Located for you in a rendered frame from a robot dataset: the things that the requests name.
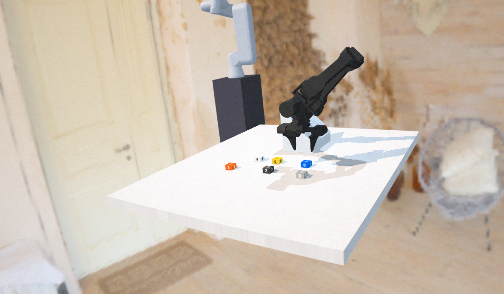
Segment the yellow block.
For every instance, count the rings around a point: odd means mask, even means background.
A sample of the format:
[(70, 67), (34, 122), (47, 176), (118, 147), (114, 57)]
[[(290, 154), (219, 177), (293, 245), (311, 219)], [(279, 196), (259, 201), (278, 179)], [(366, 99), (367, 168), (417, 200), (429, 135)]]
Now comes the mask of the yellow block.
[(283, 158), (278, 158), (278, 157), (275, 157), (272, 159), (272, 164), (280, 164), (283, 162)]

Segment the blue block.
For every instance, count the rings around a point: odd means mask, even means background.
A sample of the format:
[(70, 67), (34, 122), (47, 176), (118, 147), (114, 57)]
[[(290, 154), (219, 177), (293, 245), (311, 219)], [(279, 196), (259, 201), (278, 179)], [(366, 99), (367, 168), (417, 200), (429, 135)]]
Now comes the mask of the blue block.
[(309, 169), (309, 167), (312, 166), (312, 161), (311, 160), (303, 160), (301, 162), (301, 167)]

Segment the orange block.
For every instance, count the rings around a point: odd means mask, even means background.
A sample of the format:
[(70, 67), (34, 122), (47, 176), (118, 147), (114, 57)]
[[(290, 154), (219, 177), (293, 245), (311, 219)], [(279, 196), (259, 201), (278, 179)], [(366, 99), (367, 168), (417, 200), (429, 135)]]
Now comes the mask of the orange block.
[(236, 163), (228, 163), (227, 165), (225, 165), (226, 170), (234, 170), (236, 168)]

